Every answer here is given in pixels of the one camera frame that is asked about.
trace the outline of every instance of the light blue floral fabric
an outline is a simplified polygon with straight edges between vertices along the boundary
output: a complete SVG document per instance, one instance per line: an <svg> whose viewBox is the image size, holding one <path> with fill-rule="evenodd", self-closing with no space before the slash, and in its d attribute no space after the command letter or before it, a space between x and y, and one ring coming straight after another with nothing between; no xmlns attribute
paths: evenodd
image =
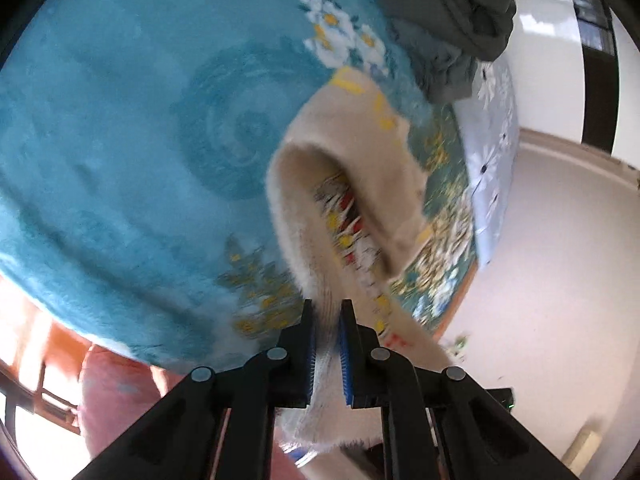
<svg viewBox="0 0 640 480"><path fill-rule="evenodd" d="M268 163L345 64L428 124L373 0L47 0L0 71L0 271L115 351L241 365L300 307Z"/></svg>
<svg viewBox="0 0 640 480"><path fill-rule="evenodd" d="M471 98L455 102L454 110L472 193L478 264L483 267L500 239L520 133L505 54L479 64L473 92Z"/></svg>

